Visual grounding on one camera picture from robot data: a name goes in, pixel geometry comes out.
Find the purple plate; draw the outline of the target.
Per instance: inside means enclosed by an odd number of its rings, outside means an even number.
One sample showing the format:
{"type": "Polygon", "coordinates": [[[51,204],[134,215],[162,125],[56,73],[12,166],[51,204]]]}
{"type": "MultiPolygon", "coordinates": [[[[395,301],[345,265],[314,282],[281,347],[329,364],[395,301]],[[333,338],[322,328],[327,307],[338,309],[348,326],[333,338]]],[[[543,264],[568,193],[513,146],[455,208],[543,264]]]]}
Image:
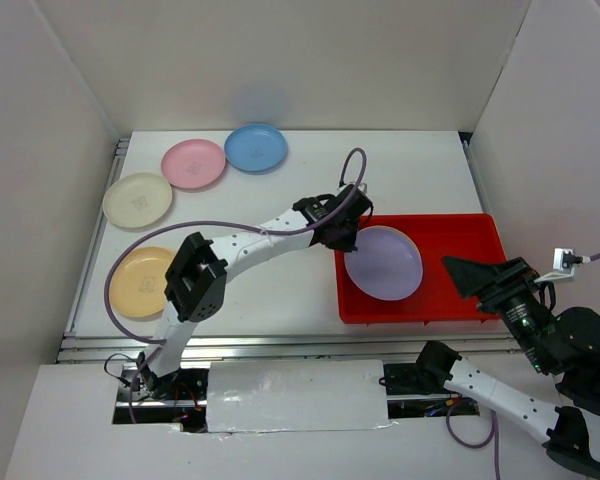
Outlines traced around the purple plate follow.
{"type": "Polygon", "coordinates": [[[344,254],[346,273],[366,295],[401,301],[420,287],[424,275],[415,243],[388,226],[370,226],[357,234],[355,249],[344,254]]]}

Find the cream white plate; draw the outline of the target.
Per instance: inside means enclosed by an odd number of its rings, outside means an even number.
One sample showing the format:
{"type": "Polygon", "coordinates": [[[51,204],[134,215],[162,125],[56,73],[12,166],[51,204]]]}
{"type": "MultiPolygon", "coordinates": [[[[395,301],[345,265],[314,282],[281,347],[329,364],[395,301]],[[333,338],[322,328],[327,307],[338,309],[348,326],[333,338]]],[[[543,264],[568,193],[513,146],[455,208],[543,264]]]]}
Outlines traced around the cream white plate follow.
{"type": "Polygon", "coordinates": [[[107,220],[124,229],[139,229],[160,220],[172,204],[171,185],[160,175],[136,173],[116,181],[105,193],[107,220]]]}

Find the yellow plate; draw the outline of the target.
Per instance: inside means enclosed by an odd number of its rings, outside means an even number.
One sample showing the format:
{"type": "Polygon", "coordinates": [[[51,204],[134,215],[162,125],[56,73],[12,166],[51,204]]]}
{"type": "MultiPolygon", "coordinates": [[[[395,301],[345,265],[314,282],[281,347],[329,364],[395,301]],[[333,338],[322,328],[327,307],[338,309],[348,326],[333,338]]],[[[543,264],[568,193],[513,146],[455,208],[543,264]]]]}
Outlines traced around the yellow plate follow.
{"type": "Polygon", "coordinates": [[[113,309],[128,318],[157,315],[166,302],[166,272],[175,252],[162,247],[134,249],[114,271],[109,287],[113,309]]]}

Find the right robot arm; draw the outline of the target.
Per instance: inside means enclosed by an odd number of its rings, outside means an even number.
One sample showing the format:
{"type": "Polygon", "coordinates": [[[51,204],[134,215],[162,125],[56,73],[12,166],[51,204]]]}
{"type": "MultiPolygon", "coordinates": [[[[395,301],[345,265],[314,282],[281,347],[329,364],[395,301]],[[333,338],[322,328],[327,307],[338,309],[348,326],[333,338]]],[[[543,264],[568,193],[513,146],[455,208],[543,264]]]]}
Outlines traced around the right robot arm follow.
{"type": "Polygon", "coordinates": [[[570,404],[516,390],[439,341],[425,344],[415,378],[426,391],[444,388],[477,401],[527,432],[558,465],[600,479],[600,315],[586,307],[553,312],[555,282],[589,261],[559,249],[553,271],[540,275],[523,258],[499,264],[442,259],[459,295],[498,316],[534,370],[559,377],[555,388],[570,404]]]}

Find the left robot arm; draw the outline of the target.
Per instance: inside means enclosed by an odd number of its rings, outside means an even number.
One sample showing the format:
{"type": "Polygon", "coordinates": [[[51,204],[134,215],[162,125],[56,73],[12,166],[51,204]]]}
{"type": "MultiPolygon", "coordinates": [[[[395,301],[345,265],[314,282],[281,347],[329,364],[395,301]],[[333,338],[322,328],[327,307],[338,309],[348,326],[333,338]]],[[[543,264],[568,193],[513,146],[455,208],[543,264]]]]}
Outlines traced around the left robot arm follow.
{"type": "Polygon", "coordinates": [[[169,397],[180,381],[180,363],[199,323],[217,314],[227,285],[275,257],[314,245],[352,252],[362,217],[373,211],[364,191],[342,186],[336,195],[303,198],[249,231],[213,239],[195,232],[185,238],[166,273],[166,304],[151,342],[136,364],[143,389],[169,397]]]}

